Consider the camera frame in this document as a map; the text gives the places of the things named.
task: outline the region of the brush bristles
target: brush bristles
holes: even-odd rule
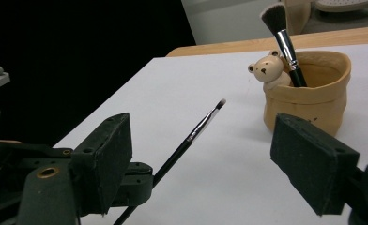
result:
[[[286,12],[283,3],[276,3],[267,7],[260,13],[260,18],[274,36],[286,29]]]
[[[216,106],[216,109],[221,109],[222,108],[222,106],[225,104],[225,102],[226,102],[226,100],[223,98],[220,102],[219,102],[219,104],[217,104],[217,106]]]

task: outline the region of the white surface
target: white surface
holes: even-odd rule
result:
[[[353,64],[337,138],[368,164],[368,45],[319,48],[346,53]],[[227,100],[209,127],[125,224],[346,225],[317,216],[269,159],[262,83],[247,70],[265,52],[155,58],[56,147],[75,148],[99,123],[130,113],[133,159],[157,171],[197,123]],[[124,208],[83,224],[113,224]]]
[[[273,35],[260,13],[277,0],[181,0],[197,45]]]

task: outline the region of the brush ferrule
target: brush ferrule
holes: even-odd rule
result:
[[[295,48],[293,48],[292,41],[290,40],[289,35],[287,35],[286,30],[282,30],[275,35],[277,39],[278,45],[281,49],[281,52],[286,59],[287,64],[289,65],[290,70],[299,69],[299,62],[296,58]]]
[[[205,116],[205,118],[201,122],[199,122],[199,124],[192,130],[190,135],[188,135],[186,141],[193,143],[195,139],[202,133],[202,131],[205,130],[205,128],[214,118],[214,116],[216,116],[218,111],[218,109],[213,109],[212,111],[210,111],[207,116]]]

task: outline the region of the bear figurine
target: bear figurine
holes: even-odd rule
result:
[[[289,75],[284,72],[284,63],[277,50],[270,51],[268,56],[261,58],[255,64],[250,64],[248,70],[258,81],[264,83],[267,89],[277,85],[288,86],[291,82]]]

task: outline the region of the ceramic pot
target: ceramic pot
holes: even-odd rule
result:
[[[329,51],[303,51],[296,56],[307,87],[264,88],[264,122],[273,130],[276,114],[287,113],[308,120],[335,136],[347,103],[351,61],[343,53]]]

